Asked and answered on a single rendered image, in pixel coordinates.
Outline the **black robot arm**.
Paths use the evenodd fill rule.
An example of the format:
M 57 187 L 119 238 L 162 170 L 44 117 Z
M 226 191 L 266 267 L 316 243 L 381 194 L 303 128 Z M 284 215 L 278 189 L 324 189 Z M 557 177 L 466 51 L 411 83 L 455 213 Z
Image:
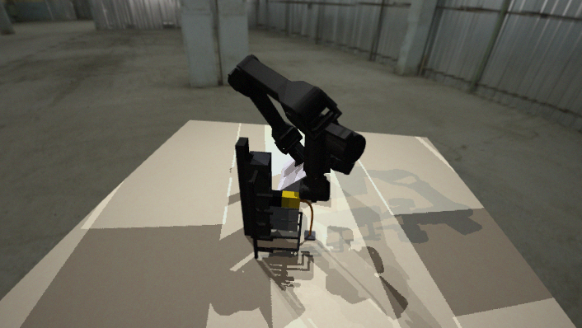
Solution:
M 277 148 L 295 160 L 304 162 L 304 142 L 311 148 L 323 148 L 326 157 L 325 173 L 338 171 L 349 175 L 364 152 L 366 140 L 361 134 L 339 124 L 343 114 L 337 104 L 319 87 L 305 81 L 290 81 L 266 67 L 255 55 L 245 57 L 229 74 L 228 83 L 235 91 L 249 97 L 272 128 L 271 136 Z M 283 107 L 288 120 L 283 120 L 267 96 Z M 324 115 L 322 111 L 328 108 Z

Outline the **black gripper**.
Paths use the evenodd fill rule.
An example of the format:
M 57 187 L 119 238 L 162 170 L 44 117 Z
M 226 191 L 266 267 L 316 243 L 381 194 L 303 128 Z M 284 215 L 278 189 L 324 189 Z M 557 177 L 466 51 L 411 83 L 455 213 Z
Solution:
M 311 148 L 304 142 L 303 171 L 307 177 L 300 181 L 299 198 L 317 201 L 330 200 L 330 182 L 325 174 L 326 157 L 331 154 L 323 148 Z

